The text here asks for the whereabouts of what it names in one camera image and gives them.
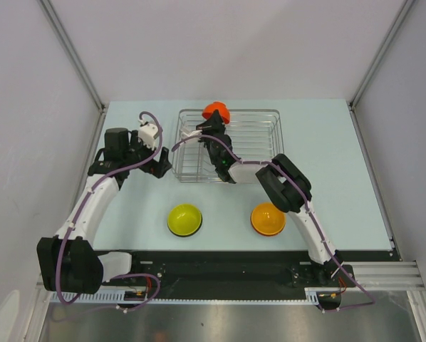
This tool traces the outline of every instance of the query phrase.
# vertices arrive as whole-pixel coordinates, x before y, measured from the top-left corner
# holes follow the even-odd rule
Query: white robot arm
[[[319,265],[319,269],[323,269],[326,276],[333,277],[338,271],[333,257],[339,264],[343,263],[343,260],[316,219],[311,201],[311,183],[283,154],[277,155],[271,162],[240,160],[233,154],[232,140],[226,133],[225,124],[216,110],[204,123],[198,125],[195,131],[182,131],[182,142],[195,141],[193,139],[199,137],[198,141],[207,149],[210,161],[223,182],[260,182],[271,202],[282,212],[288,213],[296,223],[305,239],[311,261]],[[285,179],[282,182],[283,174],[287,175],[293,184]]]
[[[53,238],[44,237],[38,243],[38,260],[47,290],[56,290],[56,266],[60,251],[63,252],[61,291],[94,294],[104,281],[130,271],[130,254],[109,252],[97,255],[92,244],[100,221],[128,177],[131,166],[151,158],[159,135],[155,124],[143,121],[132,132],[126,128],[112,128],[105,132],[105,147],[98,151],[90,166],[85,189],[71,215]],[[140,170],[161,178],[172,167],[168,161],[168,152],[163,147],[160,160],[157,162],[151,159],[141,165]]]

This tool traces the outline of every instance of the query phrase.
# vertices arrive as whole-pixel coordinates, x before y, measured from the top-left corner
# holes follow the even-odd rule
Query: white panel
[[[419,1],[358,108],[403,255],[426,286],[426,1]]]
[[[0,322],[6,330],[18,314],[10,341],[38,277],[36,245],[68,216],[97,118],[37,2],[0,1],[0,305],[12,293]]]
[[[351,98],[402,0],[53,0],[104,100]]]

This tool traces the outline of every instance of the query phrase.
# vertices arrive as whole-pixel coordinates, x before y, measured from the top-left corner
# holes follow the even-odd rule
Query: orange bowl
[[[226,105],[223,104],[223,102],[210,103],[207,107],[205,107],[204,111],[202,112],[202,116],[208,120],[215,110],[219,111],[219,115],[226,125],[230,123],[230,112]]]
[[[272,237],[283,231],[286,215],[272,203],[261,203],[251,213],[251,225],[259,234]]]

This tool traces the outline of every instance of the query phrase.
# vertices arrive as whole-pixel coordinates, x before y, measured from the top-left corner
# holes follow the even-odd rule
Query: light blue table surface
[[[107,128],[135,129],[140,111],[155,114],[164,128],[163,145],[175,143],[178,112],[212,101],[112,102]],[[313,186],[317,215],[337,248],[389,250],[388,234],[344,100],[228,100],[229,108],[277,109],[284,152]],[[99,226],[95,249],[276,251],[306,249],[290,217],[275,237],[263,237],[250,225],[253,208],[269,199],[259,185],[181,183],[169,171],[161,180],[139,170],[130,173]],[[200,230],[180,238],[167,228],[178,204],[196,205]]]

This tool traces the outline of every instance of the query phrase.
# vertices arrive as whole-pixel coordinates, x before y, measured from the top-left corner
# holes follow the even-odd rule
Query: wire basket
[[[231,109],[226,134],[234,153],[243,160],[271,160],[284,153],[279,111],[274,109]],[[178,115],[177,139],[182,130],[193,131],[203,123],[202,109],[183,109]],[[210,162],[204,144],[191,142],[175,151],[172,171],[180,182],[222,182]]]

